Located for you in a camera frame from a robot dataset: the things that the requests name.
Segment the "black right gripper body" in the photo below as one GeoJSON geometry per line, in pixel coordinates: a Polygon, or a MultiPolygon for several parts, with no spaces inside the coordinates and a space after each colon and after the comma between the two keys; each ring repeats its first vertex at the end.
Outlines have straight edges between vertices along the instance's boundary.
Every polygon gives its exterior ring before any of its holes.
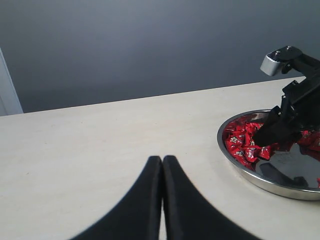
{"type": "Polygon", "coordinates": [[[320,76],[315,74],[282,89],[284,104],[280,119],[290,132],[317,131],[320,129],[320,76]]]}

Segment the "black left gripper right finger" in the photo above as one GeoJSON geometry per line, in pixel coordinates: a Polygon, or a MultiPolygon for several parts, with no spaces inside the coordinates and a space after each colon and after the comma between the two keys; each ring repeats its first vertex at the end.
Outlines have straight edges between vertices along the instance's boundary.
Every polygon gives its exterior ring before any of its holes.
{"type": "Polygon", "coordinates": [[[258,239],[212,206],[192,184],[175,156],[165,156],[162,166],[168,240],[258,239]]]}

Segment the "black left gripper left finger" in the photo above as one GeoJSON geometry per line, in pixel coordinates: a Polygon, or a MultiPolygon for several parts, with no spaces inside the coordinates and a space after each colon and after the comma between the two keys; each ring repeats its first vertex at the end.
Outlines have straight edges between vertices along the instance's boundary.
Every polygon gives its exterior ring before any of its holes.
{"type": "Polygon", "coordinates": [[[150,156],[125,196],[74,240],[158,240],[163,197],[163,164],[150,156]]]}

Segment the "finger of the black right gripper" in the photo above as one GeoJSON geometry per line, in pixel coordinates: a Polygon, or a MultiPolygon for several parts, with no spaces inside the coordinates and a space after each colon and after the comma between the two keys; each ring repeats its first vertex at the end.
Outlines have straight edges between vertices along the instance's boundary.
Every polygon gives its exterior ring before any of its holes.
{"type": "Polygon", "coordinates": [[[259,147],[297,141],[300,139],[300,130],[292,123],[294,119],[295,115],[287,107],[275,106],[252,139],[259,147]]]}

